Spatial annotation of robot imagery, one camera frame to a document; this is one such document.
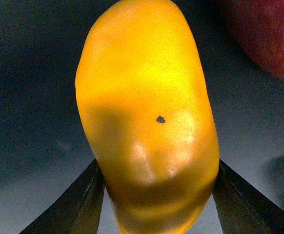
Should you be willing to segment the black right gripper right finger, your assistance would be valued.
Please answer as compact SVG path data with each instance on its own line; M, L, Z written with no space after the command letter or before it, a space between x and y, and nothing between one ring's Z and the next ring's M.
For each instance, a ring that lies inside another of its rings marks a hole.
M284 234L284 211L223 161L213 199L224 234Z

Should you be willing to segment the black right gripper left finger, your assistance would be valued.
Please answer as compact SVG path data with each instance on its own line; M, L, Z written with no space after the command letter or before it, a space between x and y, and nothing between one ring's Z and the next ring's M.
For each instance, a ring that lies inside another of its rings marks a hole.
M68 189L22 234L95 234L98 231L104 180L94 159Z

